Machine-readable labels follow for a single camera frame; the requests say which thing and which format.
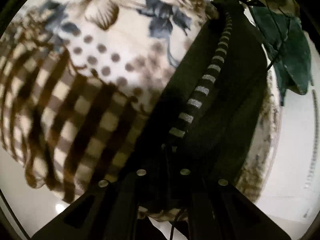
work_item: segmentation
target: metal rivet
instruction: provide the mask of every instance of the metal rivet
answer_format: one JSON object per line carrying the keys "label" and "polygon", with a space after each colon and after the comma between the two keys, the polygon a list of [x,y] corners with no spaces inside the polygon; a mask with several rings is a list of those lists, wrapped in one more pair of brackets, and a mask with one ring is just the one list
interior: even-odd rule
{"label": "metal rivet", "polygon": [[99,187],[106,187],[108,185],[109,185],[109,182],[105,179],[99,181]]}
{"label": "metal rivet", "polygon": [[218,183],[220,186],[228,185],[228,181],[226,179],[219,179]]}
{"label": "metal rivet", "polygon": [[188,170],[188,169],[182,169],[182,170],[180,171],[180,174],[181,174],[181,175],[189,175],[190,173],[191,173],[191,171]]}
{"label": "metal rivet", "polygon": [[138,170],[137,171],[137,175],[138,176],[144,176],[144,175],[146,175],[147,174],[147,171],[146,170]]}

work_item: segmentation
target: cable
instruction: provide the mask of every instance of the cable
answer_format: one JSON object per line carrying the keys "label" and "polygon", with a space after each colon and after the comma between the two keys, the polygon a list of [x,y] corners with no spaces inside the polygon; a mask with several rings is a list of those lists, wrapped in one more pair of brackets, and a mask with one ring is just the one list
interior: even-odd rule
{"label": "cable", "polygon": [[[265,1],[266,1],[267,8],[268,8],[268,10],[269,10],[269,13],[270,13],[270,15],[271,15],[271,17],[272,17],[272,19],[273,19],[273,21],[274,21],[277,29],[278,29],[278,32],[279,32],[279,35],[280,35],[280,39],[281,39],[281,44],[280,44],[280,47],[277,49],[277,50],[278,50],[278,51],[277,51],[277,54],[274,56],[274,58],[271,60],[271,62],[270,62],[270,64],[269,64],[269,66],[267,67],[267,71],[269,71],[269,69],[273,66],[273,64],[275,63],[275,61],[278,59],[278,57],[279,57],[279,55],[280,55],[280,51],[281,51],[283,45],[285,44],[286,40],[288,39],[288,35],[287,35],[287,37],[285,37],[285,38],[282,37],[282,33],[281,33],[281,30],[280,30],[280,27],[279,27],[278,23],[276,22],[276,19],[275,19],[274,16],[273,16],[273,13],[272,13],[269,5],[268,5],[267,0],[265,0]],[[286,16],[287,18],[289,18],[280,8],[279,8],[279,10],[282,12],[282,14],[283,14],[284,16]],[[289,21],[289,24],[288,24],[287,32],[289,32],[290,21]]]}
{"label": "cable", "polygon": [[171,232],[170,232],[170,240],[173,239],[173,232],[174,232],[174,226],[176,224],[176,222],[178,221],[179,217],[185,212],[186,208],[182,208],[179,213],[176,215],[176,217],[174,218],[174,221],[172,223],[172,227],[171,227]]}

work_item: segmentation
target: fleece blanket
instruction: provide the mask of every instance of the fleece blanket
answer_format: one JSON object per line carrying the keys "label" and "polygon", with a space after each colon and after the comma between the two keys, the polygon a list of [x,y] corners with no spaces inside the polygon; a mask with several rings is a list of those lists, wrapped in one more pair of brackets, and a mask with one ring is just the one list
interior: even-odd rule
{"label": "fleece blanket", "polygon": [[[116,181],[201,26],[218,17],[209,0],[29,0],[0,39],[0,141],[28,185],[72,203],[91,183]],[[274,156],[275,82],[269,72],[234,182],[252,201]]]}

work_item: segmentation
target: checkered fabric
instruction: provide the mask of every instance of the checkered fabric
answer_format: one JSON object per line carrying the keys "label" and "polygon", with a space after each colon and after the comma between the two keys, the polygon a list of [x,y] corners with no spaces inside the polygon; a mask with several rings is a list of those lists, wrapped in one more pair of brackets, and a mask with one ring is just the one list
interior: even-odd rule
{"label": "checkered fabric", "polygon": [[71,203],[90,183],[117,180],[147,116],[115,85],[76,74],[50,38],[31,14],[1,38],[1,143],[31,187]]}

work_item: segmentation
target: green cloth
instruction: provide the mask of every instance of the green cloth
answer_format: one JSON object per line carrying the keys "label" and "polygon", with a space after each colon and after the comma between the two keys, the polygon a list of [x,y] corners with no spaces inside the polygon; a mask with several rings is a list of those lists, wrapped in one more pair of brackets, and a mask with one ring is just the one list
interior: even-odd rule
{"label": "green cloth", "polygon": [[283,106],[287,89],[299,95],[305,95],[308,92],[308,84],[311,80],[311,54],[308,41],[298,18],[272,12],[281,31],[280,35],[268,8],[253,7],[251,12],[264,36],[264,45],[269,59],[272,60],[280,49],[273,66]]}

